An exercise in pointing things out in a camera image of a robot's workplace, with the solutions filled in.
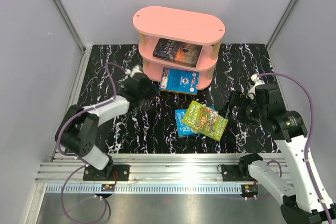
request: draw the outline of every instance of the marble surface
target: marble surface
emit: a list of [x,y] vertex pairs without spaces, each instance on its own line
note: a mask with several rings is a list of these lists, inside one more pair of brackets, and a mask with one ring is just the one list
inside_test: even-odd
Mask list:
[[[137,45],[94,45],[81,87],[78,104],[86,106],[113,95],[105,73],[106,61],[131,69],[142,64]],[[110,68],[117,88],[125,78],[119,69]],[[221,142],[204,135],[179,138],[176,109],[187,109],[192,100],[215,109],[227,102],[230,90],[249,89],[249,76],[272,72],[264,44],[222,44],[211,85],[196,96],[161,92],[151,101],[125,115],[106,122],[98,130],[96,144],[108,153],[253,153],[278,152],[278,147],[261,126],[246,126],[229,121]],[[264,79],[276,83],[274,77]]]

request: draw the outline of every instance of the book cover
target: book cover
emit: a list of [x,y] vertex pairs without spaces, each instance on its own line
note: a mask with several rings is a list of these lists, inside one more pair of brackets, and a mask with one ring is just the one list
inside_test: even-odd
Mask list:
[[200,73],[173,68],[163,68],[160,89],[183,94],[197,94]]
[[185,116],[186,112],[187,110],[175,110],[178,137],[199,135],[200,133],[198,131],[195,131],[189,126],[182,123],[182,119]]
[[216,141],[220,141],[227,122],[228,119],[218,115],[217,111],[195,101],[192,101],[182,119],[183,124]]
[[160,38],[157,43],[153,52],[154,57],[196,67],[202,51],[201,45],[163,38]]

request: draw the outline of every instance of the yellow-green book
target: yellow-green book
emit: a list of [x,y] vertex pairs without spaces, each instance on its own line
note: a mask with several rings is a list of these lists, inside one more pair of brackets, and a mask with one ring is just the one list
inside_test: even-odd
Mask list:
[[195,101],[192,101],[182,119],[183,124],[216,141],[220,141],[227,122],[228,119],[218,115],[217,111]]

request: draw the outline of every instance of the pink shelf board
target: pink shelf board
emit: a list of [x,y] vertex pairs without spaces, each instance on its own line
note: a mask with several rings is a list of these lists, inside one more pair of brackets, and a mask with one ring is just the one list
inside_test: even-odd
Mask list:
[[139,53],[141,56],[151,62],[160,63],[167,67],[185,69],[190,71],[202,72],[212,68],[217,63],[217,59],[211,59],[212,46],[203,46],[201,55],[198,59],[196,68],[178,64],[173,61],[163,60],[153,56],[154,48],[158,43],[158,37],[146,36],[146,44],[139,44]]
[[133,24],[145,35],[198,45],[213,45],[225,33],[223,22],[215,16],[162,6],[148,6],[137,11]]
[[[151,62],[149,65],[143,65],[143,72],[148,76],[152,81],[161,82],[163,68],[167,67],[160,63]],[[197,89],[202,90],[207,88],[212,79],[208,80],[206,78],[206,71],[199,73],[200,77],[198,79]]]

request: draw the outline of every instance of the blue book cover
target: blue book cover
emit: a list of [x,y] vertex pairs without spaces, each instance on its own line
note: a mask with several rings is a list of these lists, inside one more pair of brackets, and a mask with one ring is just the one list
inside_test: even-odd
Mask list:
[[182,119],[187,110],[175,110],[176,122],[177,122],[177,131],[178,137],[185,137],[191,135],[199,135],[199,132],[193,131],[189,126],[182,123]]
[[183,94],[197,94],[200,73],[173,68],[163,68],[160,89]]

